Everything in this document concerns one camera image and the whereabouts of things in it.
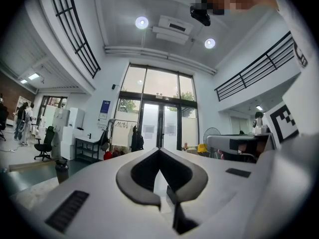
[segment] light fixture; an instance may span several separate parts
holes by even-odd
[[[207,39],[206,41],[205,41],[205,47],[207,48],[207,49],[211,49],[211,48],[213,48],[214,46],[215,46],[215,40],[214,39],[212,39],[212,38],[210,38],[210,39]]]
[[[145,17],[138,17],[135,21],[135,25],[139,29],[145,29],[149,25],[149,21]]]
[[[29,79],[30,80],[33,80],[33,79],[35,79],[35,78],[38,78],[39,76],[37,75],[37,74],[32,74],[30,77],[29,77]]]

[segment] metal railing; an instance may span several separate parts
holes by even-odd
[[[215,91],[218,100],[221,101],[248,88],[286,64],[294,57],[293,45],[293,38],[288,32],[245,69],[217,87]]]
[[[56,16],[69,39],[74,53],[79,57],[92,78],[101,70],[82,29],[74,0],[52,0]]]

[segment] person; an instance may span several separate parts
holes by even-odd
[[[35,117],[33,116],[33,110],[32,110],[33,107],[34,107],[34,103],[31,103],[30,107],[24,110],[24,120],[26,124],[23,131],[23,137],[21,139],[21,143],[26,146],[28,146],[30,127],[31,127],[32,121],[35,119]]]
[[[301,70],[310,64],[318,67],[318,47],[304,18],[290,0],[207,0],[218,9],[246,11],[255,5],[267,5],[283,17],[294,39],[295,58]]]
[[[23,105],[17,109],[17,111],[15,113],[13,113],[13,115],[17,114],[17,118],[16,118],[16,128],[15,128],[15,132],[14,132],[14,139],[16,141],[20,141],[21,137],[22,137],[22,133],[19,132],[19,125],[22,121],[22,115],[23,115],[23,111],[28,107],[28,103],[25,102],[23,103]]]

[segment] doorway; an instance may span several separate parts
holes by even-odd
[[[177,106],[159,102],[142,102],[140,128],[144,138],[144,149],[155,147],[178,149]]]

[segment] gray floor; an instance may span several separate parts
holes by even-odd
[[[13,128],[7,127],[3,133],[6,141],[0,139],[1,170],[8,168],[9,165],[41,162],[41,159],[34,160],[34,157],[40,154],[39,151],[34,148],[34,143],[36,143],[35,140],[29,141],[30,146],[21,146],[18,141],[13,139]],[[69,176],[72,176],[79,170],[88,166],[89,163],[71,160],[68,161],[68,165]],[[56,177],[54,164],[24,171],[9,172],[8,170],[6,173],[0,173],[0,180],[4,183],[9,196],[54,177]]]

